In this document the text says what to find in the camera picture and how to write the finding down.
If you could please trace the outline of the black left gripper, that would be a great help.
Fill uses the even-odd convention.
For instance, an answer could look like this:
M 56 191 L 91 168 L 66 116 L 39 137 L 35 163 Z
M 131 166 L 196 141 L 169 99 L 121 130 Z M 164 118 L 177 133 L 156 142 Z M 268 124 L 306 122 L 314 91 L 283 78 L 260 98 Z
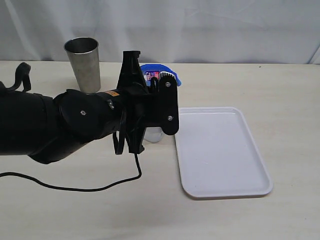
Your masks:
M 126 140 L 130 153 L 144 151 L 143 139 L 146 128 L 161 128 L 164 134 L 172 136 L 179 130 L 178 85 L 171 75 L 164 75 L 157 82 L 157 89 L 148 92 L 134 84 L 129 93 Z

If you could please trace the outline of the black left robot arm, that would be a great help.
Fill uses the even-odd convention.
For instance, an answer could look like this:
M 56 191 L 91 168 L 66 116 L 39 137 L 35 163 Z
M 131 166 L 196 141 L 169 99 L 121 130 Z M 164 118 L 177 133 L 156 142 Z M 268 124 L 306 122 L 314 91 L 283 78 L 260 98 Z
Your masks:
M 116 89 L 92 94 L 68 89 L 56 97 L 0 87 L 2 155 L 50 164 L 106 136 L 112 136 L 116 154 L 125 146 L 140 154 L 149 127 L 170 136 L 178 132 L 178 86 L 171 76 L 152 87 L 127 77 Z

